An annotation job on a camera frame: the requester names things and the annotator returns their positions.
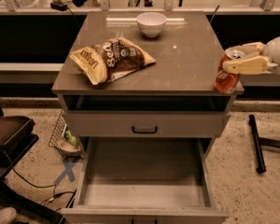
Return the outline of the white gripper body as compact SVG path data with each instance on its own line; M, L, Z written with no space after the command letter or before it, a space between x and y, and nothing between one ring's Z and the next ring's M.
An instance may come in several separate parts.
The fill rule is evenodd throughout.
M280 36L269 41L262 53L268 58L268 71L280 75Z

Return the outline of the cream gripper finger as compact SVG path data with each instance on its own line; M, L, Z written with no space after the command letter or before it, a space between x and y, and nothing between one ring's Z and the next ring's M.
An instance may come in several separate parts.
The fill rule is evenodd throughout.
M226 61L222 64L227 73L241 75L260 75L270 68L277 66L277 63L271 63L267 57L255 56L248 59L235 59Z
M261 42L247 43L231 48L233 56L247 56L247 55L260 55L265 45Z

